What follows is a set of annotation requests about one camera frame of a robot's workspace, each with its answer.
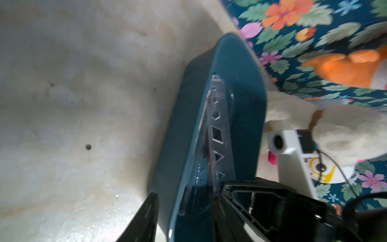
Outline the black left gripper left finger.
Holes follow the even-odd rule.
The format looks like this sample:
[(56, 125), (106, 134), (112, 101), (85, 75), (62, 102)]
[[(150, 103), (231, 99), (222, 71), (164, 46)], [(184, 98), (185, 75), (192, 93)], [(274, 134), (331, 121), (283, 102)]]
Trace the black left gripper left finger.
[(159, 214), (159, 196), (152, 192), (116, 242), (154, 242)]

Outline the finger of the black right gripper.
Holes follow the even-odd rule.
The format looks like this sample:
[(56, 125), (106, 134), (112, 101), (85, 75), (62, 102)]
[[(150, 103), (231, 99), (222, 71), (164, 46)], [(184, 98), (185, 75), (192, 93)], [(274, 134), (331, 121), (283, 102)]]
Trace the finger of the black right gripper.
[(222, 200), (266, 242), (333, 242), (339, 219), (330, 205), (258, 178), (226, 182)]

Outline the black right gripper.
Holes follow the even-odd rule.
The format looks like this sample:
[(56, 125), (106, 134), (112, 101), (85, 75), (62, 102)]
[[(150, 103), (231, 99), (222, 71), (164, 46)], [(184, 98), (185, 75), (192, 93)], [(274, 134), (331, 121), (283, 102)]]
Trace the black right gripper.
[(371, 208), (357, 212), (366, 200), (387, 198), (386, 193), (372, 193), (349, 202), (342, 211), (335, 242), (385, 242), (387, 240), (387, 209)]

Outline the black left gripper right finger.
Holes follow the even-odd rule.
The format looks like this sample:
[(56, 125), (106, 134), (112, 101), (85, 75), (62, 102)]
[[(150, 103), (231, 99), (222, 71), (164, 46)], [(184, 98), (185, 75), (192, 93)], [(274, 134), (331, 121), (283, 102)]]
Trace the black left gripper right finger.
[(214, 195), (211, 201), (214, 242), (243, 242), (245, 231), (241, 220), (222, 195)]

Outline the teal plastic storage box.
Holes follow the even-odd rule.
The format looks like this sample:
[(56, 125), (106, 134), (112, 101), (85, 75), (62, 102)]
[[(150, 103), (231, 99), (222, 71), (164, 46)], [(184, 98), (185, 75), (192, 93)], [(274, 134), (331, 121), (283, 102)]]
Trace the teal plastic storage box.
[(212, 241), (212, 196), (255, 178), (266, 108), (262, 71), (239, 36), (187, 65), (149, 185), (167, 241)]

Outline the clear stencil ruler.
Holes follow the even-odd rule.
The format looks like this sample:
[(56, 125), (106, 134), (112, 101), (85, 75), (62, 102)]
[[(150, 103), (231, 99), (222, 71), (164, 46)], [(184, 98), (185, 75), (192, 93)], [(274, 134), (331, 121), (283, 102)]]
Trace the clear stencil ruler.
[(208, 133), (211, 148), (213, 192), (218, 194), (224, 182), (235, 180), (227, 91), (224, 80), (213, 75), (207, 106)]

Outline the clear short ruler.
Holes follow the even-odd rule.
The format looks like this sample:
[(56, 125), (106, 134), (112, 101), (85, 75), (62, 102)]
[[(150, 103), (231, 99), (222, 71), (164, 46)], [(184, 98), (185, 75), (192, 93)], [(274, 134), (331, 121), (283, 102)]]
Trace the clear short ruler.
[(201, 161), (194, 166), (193, 173), (184, 188), (179, 216), (200, 212), (209, 202), (208, 165)]

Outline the pink set square triangle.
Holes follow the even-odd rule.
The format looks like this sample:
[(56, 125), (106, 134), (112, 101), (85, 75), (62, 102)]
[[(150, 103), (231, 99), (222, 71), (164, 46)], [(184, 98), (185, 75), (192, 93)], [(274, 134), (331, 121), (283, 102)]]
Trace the pink set square triangle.
[(207, 181), (207, 187), (209, 194), (213, 193), (213, 184), (212, 184), (212, 174), (211, 174), (211, 148), (210, 148), (210, 141), (209, 141), (209, 133), (206, 132), (206, 138), (205, 138), (205, 152), (206, 152), (206, 160), (207, 160), (207, 169), (208, 169), (208, 181)]

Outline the pink stencil ruler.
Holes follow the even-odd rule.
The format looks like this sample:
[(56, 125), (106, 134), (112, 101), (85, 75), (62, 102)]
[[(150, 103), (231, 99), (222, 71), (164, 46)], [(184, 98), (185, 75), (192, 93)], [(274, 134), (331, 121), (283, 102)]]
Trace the pink stencil ruler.
[(207, 106), (211, 96), (211, 91), (207, 92), (206, 100), (203, 106), (203, 112), (198, 127), (198, 137), (196, 141), (196, 156), (199, 159), (207, 157), (207, 132), (208, 132), (208, 121), (207, 121)]

